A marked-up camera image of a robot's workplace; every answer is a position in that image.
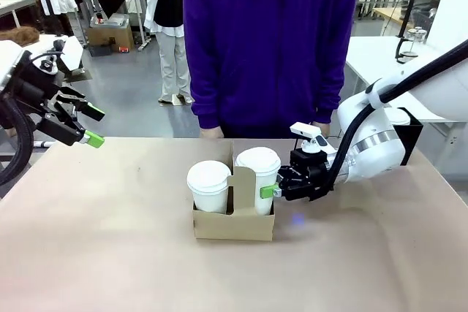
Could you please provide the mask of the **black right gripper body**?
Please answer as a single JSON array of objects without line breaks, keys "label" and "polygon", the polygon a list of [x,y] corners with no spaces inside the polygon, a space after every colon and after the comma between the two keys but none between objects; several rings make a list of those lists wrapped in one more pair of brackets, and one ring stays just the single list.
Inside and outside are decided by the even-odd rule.
[{"label": "black right gripper body", "polygon": [[333,191],[326,186],[328,179],[328,155],[325,151],[307,153],[301,148],[290,152],[290,166],[298,173],[288,185],[288,200],[309,199],[315,201]]}]

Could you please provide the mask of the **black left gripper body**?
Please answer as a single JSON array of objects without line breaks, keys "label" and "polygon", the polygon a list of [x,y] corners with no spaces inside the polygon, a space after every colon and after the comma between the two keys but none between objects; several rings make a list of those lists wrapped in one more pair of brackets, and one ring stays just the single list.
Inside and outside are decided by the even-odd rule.
[{"label": "black left gripper body", "polygon": [[25,118],[36,114],[64,117],[64,109],[56,95],[62,85],[56,75],[62,52],[33,54],[22,52],[10,71],[10,117]]}]

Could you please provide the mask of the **person's left hand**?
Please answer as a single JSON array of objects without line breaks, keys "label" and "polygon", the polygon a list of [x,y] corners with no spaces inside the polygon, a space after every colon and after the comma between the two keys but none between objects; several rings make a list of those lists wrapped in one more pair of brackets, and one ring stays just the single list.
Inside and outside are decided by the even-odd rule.
[{"label": "person's left hand", "polygon": [[313,122],[312,125],[320,129],[323,137],[328,138],[330,136],[331,125],[329,123]]}]

